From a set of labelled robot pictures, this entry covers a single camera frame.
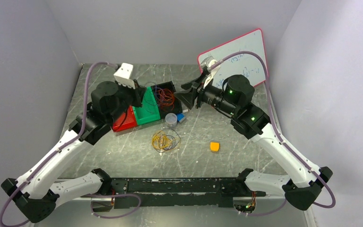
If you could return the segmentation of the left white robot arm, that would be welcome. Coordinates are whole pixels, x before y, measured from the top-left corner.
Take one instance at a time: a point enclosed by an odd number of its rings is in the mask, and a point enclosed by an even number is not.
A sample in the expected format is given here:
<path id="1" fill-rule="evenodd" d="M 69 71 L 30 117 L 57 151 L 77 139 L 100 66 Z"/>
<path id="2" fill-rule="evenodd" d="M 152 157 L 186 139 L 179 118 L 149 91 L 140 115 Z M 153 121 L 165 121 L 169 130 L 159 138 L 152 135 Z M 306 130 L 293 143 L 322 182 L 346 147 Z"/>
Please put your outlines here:
<path id="1" fill-rule="evenodd" d="M 59 142 L 25 174 L 1 184 L 28 222 L 44 220 L 57 207 L 77 197 L 114 195 L 111 177 L 100 168 L 65 182 L 59 183 L 57 179 L 79 154 L 92 149 L 111 131 L 130 106 L 141 107 L 146 90 L 136 80 L 130 87 L 112 81 L 100 83 L 87 95 L 82 114 L 69 125 Z"/>

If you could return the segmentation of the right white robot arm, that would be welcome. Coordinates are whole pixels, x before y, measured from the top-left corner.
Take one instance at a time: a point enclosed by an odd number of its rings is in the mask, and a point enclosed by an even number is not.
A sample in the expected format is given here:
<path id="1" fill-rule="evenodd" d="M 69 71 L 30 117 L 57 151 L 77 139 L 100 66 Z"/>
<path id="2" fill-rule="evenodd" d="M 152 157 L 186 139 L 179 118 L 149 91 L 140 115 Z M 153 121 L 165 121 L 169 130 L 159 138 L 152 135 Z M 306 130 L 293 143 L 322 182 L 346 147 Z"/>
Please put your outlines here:
<path id="1" fill-rule="evenodd" d="M 235 179 L 234 189 L 223 189 L 232 197 L 264 193 L 283 196 L 299 210 L 307 210 L 332 177 L 328 167 L 319 167 L 305 158 L 274 127 L 270 117 L 252 103 L 254 87 L 243 75 L 228 77 L 222 88 L 205 86 L 203 77 L 182 85 L 174 96 L 189 109 L 208 104 L 230 119 L 233 128 L 248 140 L 260 145 L 284 169 L 285 175 L 264 174 L 245 169 Z"/>

